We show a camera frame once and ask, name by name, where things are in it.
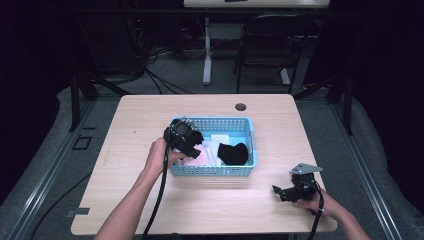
forearm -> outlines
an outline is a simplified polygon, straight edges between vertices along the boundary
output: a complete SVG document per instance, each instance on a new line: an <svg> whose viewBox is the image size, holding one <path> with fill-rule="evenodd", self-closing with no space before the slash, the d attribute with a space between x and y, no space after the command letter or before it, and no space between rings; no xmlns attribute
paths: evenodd
<svg viewBox="0 0 424 240"><path fill-rule="evenodd" d="M147 197L158 175L141 172L131 190L106 219L95 239L133 239Z"/></svg>
<svg viewBox="0 0 424 240"><path fill-rule="evenodd" d="M348 240L366 240L370 239L367 233L363 230L361 225L347 210L339 212L337 217L334 217L340 227L343 229L343 232Z"/></svg>

human arm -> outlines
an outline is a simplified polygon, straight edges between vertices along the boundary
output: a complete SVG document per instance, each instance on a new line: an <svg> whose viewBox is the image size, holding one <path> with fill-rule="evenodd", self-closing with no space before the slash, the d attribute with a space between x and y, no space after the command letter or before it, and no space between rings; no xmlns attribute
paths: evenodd
<svg viewBox="0 0 424 240"><path fill-rule="evenodd" d="M362 229L361 225L358 223L352 213L350 213L340 203L338 203L330 195L328 195L326 191L321 190L321 193L324 197L324 211L322 212L322 214L324 216L329 216L337 221L337 223L343 229L346 239L370 239L370 237L367 235L364 229ZM294 206L305 209L312 209L317 212L319 206L319 198L319 194L315 193L314 199L312 201L299 200L294 204Z"/></svg>
<svg viewBox="0 0 424 240"><path fill-rule="evenodd" d="M95 239L133 239L150 191L163 171L165 148L166 142L163 138L152 143L144 169L103 223ZM182 153L169 150L168 165L184 157Z"/></svg>

wooden table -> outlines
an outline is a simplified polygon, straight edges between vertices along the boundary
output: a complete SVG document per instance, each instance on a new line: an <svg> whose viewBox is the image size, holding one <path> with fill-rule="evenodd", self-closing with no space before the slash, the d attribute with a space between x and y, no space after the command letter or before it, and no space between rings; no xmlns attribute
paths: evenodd
<svg viewBox="0 0 424 240"><path fill-rule="evenodd" d="M244 103L245 111L235 105ZM143 169L151 143L175 116L250 117L258 165L249 177L174 177L150 234L236 234L309 232L314 216L281 202L272 185L293 187L289 170L303 162L316 165L295 102L290 95L144 95L125 96L116 110L72 233L96 234ZM316 180L324 187L319 173ZM159 190L154 186L137 233L144 231ZM337 223L322 217L317 231Z"/></svg>

human hand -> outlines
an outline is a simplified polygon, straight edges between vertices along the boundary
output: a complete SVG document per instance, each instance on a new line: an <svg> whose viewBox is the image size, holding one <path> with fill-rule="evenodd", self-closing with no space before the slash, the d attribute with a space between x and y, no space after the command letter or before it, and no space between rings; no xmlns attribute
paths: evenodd
<svg viewBox="0 0 424 240"><path fill-rule="evenodd" d="M146 165L143 171L148 173L159 174L163 171L163 161L165 158L166 141L163 138L158 138L152 143L147 156ZM175 163L178 159L185 158L186 155L180 152L174 152L172 149L168 151L168 167Z"/></svg>
<svg viewBox="0 0 424 240"><path fill-rule="evenodd" d="M338 203L334 198L332 198L325 190L321 189L321 194L324 198L324 211L322 212L322 215L329 216L334 219L337 219L340 214L347 211L340 203ZM305 208L308 211L313 210L315 212L318 212L319 208L319 198L320 195L318 192L314 194L314 197L311 201L305 201L305 200L298 200L293 205L295 207L299 208Z"/></svg>

metal rail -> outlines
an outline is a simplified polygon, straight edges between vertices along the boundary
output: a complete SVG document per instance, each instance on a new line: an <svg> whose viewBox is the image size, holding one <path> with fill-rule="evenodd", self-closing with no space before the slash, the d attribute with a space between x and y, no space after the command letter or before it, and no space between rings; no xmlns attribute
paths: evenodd
<svg viewBox="0 0 424 240"><path fill-rule="evenodd" d="M56 158L51 163L46 173L40 178L34 191L28 198L25 206L23 207L22 213L20 214L18 221L13 227L7 239L25 239L25 234L31 225L32 220L35 218L41 204L44 202L50 188L52 187L54 180L60 172L60 169L65 162L66 153L72 147L72 143L79 136L79 132L82 129L84 121L88 118L95 106L95 102L88 101L81 112L81 122L73 132L69 132L62 146L60 147Z"/></svg>
<svg viewBox="0 0 424 240"><path fill-rule="evenodd" d="M395 222L390 214L390 211L384 201L383 197L378 190L377 185L374 182L374 179L368 169L368 166L365 162L364 157L359 150L358 145L356 144L355 138L353 135L349 135L341 121L341 112L340 109L335 104L330 104L330 110L333 113L334 118L336 118L336 123L340 128L346 142L349 145L352 155L354 156L353 164L358 172L359 178L364 185L365 191L368 194L368 198L371 201L371 204L377 214L377 217L383 227L383 231L387 236L387 239L401 240L402 236L400 235Z"/></svg>

